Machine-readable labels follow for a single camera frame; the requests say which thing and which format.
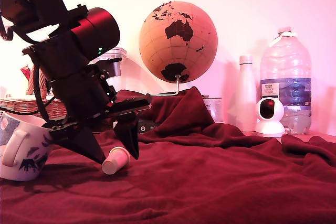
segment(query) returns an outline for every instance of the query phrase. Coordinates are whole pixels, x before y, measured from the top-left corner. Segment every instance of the globe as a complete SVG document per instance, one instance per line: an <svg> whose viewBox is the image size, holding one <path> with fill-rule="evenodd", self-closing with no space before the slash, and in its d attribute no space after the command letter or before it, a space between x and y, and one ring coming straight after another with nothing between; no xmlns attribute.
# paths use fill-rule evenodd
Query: globe
<svg viewBox="0 0 336 224"><path fill-rule="evenodd" d="M187 2L168 2L144 21L139 37L143 63L167 82L193 81L204 74L217 52L216 28L205 11Z"/></svg>

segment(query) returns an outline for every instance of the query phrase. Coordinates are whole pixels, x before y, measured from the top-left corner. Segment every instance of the globe stand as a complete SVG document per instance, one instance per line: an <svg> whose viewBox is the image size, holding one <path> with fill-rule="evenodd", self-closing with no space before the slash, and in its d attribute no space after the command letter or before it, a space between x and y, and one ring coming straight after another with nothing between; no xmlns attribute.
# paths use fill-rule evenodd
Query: globe stand
<svg viewBox="0 0 336 224"><path fill-rule="evenodd" d="M176 92L174 94L153 94L152 96L155 96L155 97L173 97L173 96L176 96L179 94L179 91L180 91L180 75L177 74L175 75L175 78L176 78Z"/></svg>

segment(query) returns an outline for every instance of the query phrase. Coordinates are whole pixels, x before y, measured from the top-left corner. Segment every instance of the small white cup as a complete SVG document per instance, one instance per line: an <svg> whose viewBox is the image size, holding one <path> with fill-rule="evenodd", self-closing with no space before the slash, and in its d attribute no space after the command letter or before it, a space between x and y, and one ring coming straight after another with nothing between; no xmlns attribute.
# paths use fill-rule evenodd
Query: small white cup
<svg viewBox="0 0 336 224"><path fill-rule="evenodd" d="M105 159L101 168L104 173L111 175L127 166L131 161L130 153L123 147L115 147L110 150L109 156Z"/></svg>
<svg viewBox="0 0 336 224"><path fill-rule="evenodd" d="M50 129L33 115L4 112L0 118L0 177L15 181L35 179L52 151Z"/></svg>

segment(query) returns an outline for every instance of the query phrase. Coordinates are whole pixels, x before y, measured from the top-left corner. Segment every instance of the white security camera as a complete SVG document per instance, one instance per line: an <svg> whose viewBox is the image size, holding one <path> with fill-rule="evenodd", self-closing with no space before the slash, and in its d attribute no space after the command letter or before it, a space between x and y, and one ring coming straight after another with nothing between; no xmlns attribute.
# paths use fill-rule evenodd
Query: white security camera
<svg viewBox="0 0 336 224"><path fill-rule="evenodd" d="M256 125L256 132L264 137L281 137L285 132L280 120L284 109L279 99L266 97L261 99L256 106L257 117L260 120Z"/></svg>

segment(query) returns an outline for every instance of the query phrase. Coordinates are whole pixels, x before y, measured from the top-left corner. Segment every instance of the robotic arm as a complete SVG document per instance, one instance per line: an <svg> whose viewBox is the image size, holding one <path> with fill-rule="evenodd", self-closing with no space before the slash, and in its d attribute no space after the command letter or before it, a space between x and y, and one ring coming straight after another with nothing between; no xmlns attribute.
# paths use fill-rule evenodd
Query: robotic arm
<svg viewBox="0 0 336 224"><path fill-rule="evenodd" d="M1 16L14 24L7 31ZM58 28L41 42L27 36L56 24ZM138 112L149 109L152 98L147 94L116 102L116 91L106 82L113 73L101 65L89 65L91 60L114 48L120 39L118 24L106 10L87 10L81 5L67 10L62 0L0 0L0 32L5 40L12 40L15 32L32 44L23 53L34 63L37 106L55 144L102 164L105 155L90 128L113 118L117 120L114 128L117 137L138 159ZM55 97L65 105L66 116L49 118L40 96L39 68Z"/></svg>

